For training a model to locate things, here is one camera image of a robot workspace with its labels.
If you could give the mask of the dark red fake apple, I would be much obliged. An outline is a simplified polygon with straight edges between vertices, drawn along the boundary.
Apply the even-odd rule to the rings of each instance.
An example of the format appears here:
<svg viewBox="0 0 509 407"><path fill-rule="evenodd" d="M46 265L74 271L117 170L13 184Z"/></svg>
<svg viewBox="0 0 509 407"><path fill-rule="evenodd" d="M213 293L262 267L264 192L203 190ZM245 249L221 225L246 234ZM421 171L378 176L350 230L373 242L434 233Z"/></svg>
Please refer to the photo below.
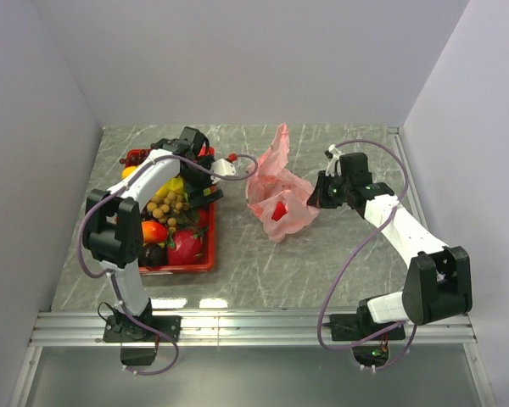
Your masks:
<svg viewBox="0 0 509 407"><path fill-rule="evenodd" d="M276 204L276 208L274 209L274 212L271 215L271 219L273 221L279 221L283 216L285 216L288 213L288 209L284 202L279 201Z"/></svg>

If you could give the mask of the pink plastic bag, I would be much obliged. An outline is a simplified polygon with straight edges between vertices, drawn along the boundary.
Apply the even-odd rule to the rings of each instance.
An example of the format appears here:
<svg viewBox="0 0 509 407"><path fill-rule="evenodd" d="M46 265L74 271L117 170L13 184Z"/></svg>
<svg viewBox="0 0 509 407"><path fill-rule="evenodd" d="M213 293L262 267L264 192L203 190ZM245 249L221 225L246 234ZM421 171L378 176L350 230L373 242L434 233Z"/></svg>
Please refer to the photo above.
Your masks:
<svg viewBox="0 0 509 407"><path fill-rule="evenodd" d="M247 180L245 189L248 208L275 243L309 226L320 213L307 204L313 185L287 169L288 153L288 126L282 123L270 147L257 159L258 170ZM271 215L279 201L285 203L288 213L273 221Z"/></svg>

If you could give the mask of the orange red fake mango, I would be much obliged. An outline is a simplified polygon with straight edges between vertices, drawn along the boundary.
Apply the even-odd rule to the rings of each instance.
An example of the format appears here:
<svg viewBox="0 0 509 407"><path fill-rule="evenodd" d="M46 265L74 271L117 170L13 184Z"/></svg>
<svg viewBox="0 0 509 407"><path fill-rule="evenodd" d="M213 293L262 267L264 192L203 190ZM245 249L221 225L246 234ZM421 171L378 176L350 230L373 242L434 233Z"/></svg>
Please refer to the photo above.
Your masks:
<svg viewBox="0 0 509 407"><path fill-rule="evenodd" d="M168 230L158 221L145 220L141 223L144 243L165 243Z"/></svg>

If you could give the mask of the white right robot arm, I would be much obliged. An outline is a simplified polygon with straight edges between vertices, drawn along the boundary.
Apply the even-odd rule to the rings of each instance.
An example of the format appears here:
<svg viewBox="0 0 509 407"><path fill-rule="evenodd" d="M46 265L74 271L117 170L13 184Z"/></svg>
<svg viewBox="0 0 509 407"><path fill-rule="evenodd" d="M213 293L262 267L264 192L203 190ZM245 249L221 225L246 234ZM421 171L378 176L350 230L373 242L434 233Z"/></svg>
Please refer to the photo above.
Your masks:
<svg viewBox="0 0 509 407"><path fill-rule="evenodd" d="M465 315L473 307L470 258L432 235L383 182L374 182L364 153L325 152L329 164L319 172L307 203L317 209L347 204L382 233L408 270L401 290L360 301L354 315L331 315L333 340L359 342L389 334L405 336L402 326L418 326Z"/></svg>

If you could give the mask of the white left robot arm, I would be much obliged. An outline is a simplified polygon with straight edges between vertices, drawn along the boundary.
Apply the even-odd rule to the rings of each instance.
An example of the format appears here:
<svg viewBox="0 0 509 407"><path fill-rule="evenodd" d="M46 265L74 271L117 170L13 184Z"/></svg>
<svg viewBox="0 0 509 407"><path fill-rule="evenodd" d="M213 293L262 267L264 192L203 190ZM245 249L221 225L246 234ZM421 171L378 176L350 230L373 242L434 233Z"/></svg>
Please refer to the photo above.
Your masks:
<svg viewBox="0 0 509 407"><path fill-rule="evenodd" d="M88 249L103 267L114 291L116 304L107 322L107 343L147 342L150 339L174 343L180 320L153 314L151 300L141 280L138 258L142 252L141 204L158 184L180 176L187 183L187 199L195 207L222 198L212 191L215 158L206 135L192 127L173 140L153 144L142 163L111 189L94 189L87 197L86 214L79 228L77 247Z"/></svg>

